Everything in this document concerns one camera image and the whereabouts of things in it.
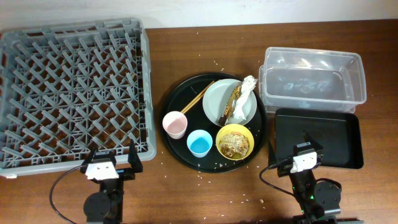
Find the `yellow bowl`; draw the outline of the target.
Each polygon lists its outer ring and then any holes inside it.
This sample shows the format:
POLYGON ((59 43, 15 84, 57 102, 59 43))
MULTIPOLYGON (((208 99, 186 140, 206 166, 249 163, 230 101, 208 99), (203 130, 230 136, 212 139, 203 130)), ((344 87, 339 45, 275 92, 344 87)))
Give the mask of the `yellow bowl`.
POLYGON ((228 124, 228 125, 222 127, 216 135, 216 148, 217 148, 218 152, 223 157, 225 157, 229 160, 232 160, 232 161, 239 161, 239 160, 243 160, 243 159, 246 159, 247 157, 249 157, 249 155, 254 151, 254 146, 255 146, 255 143, 254 143, 254 137, 253 137, 252 133, 250 132, 250 130, 247 127, 240 125, 240 124, 228 124), (249 150, 245 157, 240 157, 240 156, 235 155, 232 158, 229 158, 222 154, 220 147, 219 147, 220 139, 225 134, 229 134, 231 132, 239 132, 248 138, 249 150))

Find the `food scraps and rice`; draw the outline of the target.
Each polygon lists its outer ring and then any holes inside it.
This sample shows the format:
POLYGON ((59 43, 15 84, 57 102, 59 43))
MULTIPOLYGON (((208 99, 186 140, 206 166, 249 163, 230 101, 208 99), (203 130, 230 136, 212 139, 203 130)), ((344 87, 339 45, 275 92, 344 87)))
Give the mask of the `food scraps and rice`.
POLYGON ((232 158, 235 155, 245 157, 249 150, 249 141, 245 135, 231 132, 221 137, 219 147, 226 157, 232 158))

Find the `pink plastic cup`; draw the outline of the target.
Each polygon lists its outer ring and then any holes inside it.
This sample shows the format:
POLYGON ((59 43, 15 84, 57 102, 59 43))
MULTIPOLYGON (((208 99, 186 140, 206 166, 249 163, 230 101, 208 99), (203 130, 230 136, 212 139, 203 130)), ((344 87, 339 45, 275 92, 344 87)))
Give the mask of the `pink plastic cup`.
POLYGON ((163 117, 162 126, 172 139, 180 139, 185 134, 188 120, 183 113, 171 111, 163 117))

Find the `blue plastic cup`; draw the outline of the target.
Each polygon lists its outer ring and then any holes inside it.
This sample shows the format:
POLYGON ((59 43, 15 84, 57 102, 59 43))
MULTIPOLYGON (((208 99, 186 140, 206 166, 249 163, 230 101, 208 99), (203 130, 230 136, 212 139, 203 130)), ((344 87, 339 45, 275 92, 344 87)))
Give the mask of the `blue plastic cup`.
POLYGON ((187 137, 187 147, 189 151, 198 158, 205 157, 213 145, 213 138, 209 132, 197 129, 187 137))

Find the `white napkin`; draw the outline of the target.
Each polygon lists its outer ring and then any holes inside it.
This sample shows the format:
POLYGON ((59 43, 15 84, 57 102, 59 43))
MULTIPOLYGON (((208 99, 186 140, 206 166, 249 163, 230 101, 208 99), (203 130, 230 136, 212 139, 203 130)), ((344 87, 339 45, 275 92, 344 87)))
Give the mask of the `white napkin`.
POLYGON ((233 118, 246 120, 246 116, 243 112, 243 106, 247 102, 250 93, 255 88, 256 83, 257 79, 254 78, 252 75, 244 78, 240 88, 240 95, 233 103, 233 118))

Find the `grey round plate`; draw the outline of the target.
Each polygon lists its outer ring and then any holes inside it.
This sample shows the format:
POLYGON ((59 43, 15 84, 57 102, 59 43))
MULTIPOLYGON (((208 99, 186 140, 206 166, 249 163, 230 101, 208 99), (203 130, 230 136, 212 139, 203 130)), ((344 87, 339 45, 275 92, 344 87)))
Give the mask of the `grey round plate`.
MULTIPOLYGON (((214 82, 203 97, 203 110, 206 117, 215 125, 218 125, 218 120, 221 117, 224 108, 233 92, 235 87, 241 83, 235 79, 222 79, 214 82)), ((248 100, 243 105, 244 119, 230 118, 226 124, 247 124, 256 114, 257 100, 254 92, 252 91, 248 100)))

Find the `brown snack wrapper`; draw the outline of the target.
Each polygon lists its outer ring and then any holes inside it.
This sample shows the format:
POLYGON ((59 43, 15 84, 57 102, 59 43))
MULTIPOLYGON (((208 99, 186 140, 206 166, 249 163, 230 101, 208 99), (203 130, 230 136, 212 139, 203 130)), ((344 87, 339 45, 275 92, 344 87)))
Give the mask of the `brown snack wrapper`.
POLYGON ((236 101, 241 96, 241 88, 242 84, 238 84, 231 93, 231 96, 228 99, 228 102, 224 108, 223 114, 220 116, 218 120, 218 124, 224 126, 226 122, 230 119, 233 115, 234 108, 236 106, 236 101))

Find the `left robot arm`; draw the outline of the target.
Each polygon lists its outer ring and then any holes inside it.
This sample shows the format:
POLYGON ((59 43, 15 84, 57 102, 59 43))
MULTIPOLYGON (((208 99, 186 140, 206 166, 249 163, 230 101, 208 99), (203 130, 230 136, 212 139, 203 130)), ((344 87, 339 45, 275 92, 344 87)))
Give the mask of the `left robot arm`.
POLYGON ((99 191, 91 194, 84 203, 87 224, 121 223, 123 220, 124 182, 134 180, 143 171, 142 162, 134 148, 129 146, 128 168, 116 168, 116 156, 111 151, 90 151, 83 161, 80 172, 99 185, 99 191))

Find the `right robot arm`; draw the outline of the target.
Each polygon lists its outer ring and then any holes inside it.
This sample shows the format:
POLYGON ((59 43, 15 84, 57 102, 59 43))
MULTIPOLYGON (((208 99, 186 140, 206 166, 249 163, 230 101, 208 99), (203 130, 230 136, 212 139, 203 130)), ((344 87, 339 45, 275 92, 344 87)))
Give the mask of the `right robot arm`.
POLYGON ((304 142, 293 146, 293 154, 267 169, 277 169, 279 177, 288 176, 292 183, 290 193, 296 199, 302 214, 292 218, 294 223, 337 223, 341 213, 342 186, 339 182, 316 179, 313 170, 323 159, 321 146, 308 132, 303 133, 304 142))

